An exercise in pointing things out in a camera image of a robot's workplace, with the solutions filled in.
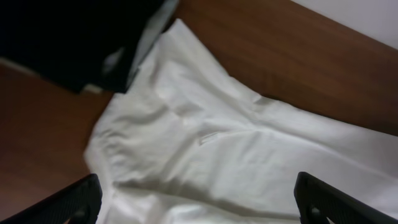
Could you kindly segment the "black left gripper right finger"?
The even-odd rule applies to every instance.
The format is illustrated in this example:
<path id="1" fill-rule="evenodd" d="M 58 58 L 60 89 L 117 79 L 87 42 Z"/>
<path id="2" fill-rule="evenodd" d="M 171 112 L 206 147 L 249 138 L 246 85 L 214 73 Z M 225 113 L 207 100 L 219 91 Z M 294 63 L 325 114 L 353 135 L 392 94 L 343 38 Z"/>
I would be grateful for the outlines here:
<path id="1" fill-rule="evenodd" d="M 397 224 L 392 218 L 307 172 L 299 172 L 294 197 L 301 224 Z"/>

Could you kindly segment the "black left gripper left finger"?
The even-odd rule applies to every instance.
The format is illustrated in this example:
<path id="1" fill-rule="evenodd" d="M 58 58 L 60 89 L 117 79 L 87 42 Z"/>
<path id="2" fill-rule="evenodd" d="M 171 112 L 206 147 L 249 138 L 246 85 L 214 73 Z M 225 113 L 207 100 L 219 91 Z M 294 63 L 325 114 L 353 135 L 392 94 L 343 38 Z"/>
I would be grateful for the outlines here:
<path id="1" fill-rule="evenodd" d="M 95 224 L 102 196 L 98 176 L 90 174 L 1 224 Z"/>

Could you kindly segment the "white t-shirt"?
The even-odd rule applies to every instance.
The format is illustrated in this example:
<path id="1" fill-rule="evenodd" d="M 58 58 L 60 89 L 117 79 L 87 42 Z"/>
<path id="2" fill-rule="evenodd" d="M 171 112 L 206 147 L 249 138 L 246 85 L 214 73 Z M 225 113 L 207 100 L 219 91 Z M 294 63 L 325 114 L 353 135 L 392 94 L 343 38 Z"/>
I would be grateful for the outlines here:
<path id="1" fill-rule="evenodd" d="M 299 172 L 397 216 L 397 138 L 263 97 L 181 21 L 160 36 L 85 151 L 99 223 L 298 223 Z"/>

